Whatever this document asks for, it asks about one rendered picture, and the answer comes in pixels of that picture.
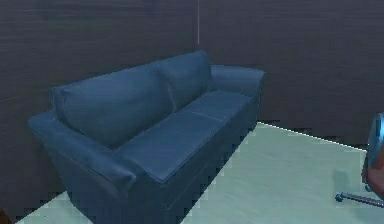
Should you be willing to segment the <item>blue two-seat sofa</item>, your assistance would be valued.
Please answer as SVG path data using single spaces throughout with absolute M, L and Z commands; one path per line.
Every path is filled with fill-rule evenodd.
M 265 76 L 186 53 L 53 87 L 28 124 L 92 224 L 180 224 L 255 128 Z

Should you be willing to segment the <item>blue and red swivel chair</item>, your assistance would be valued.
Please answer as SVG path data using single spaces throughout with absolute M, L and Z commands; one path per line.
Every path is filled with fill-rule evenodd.
M 377 199 L 341 192 L 335 195 L 335 200 L 342 202 L 350 199 L 384 208 L 384 112 L 377 113 L 373 118 L 361 178 L 365 190 L 373 192 L 378 196 Z

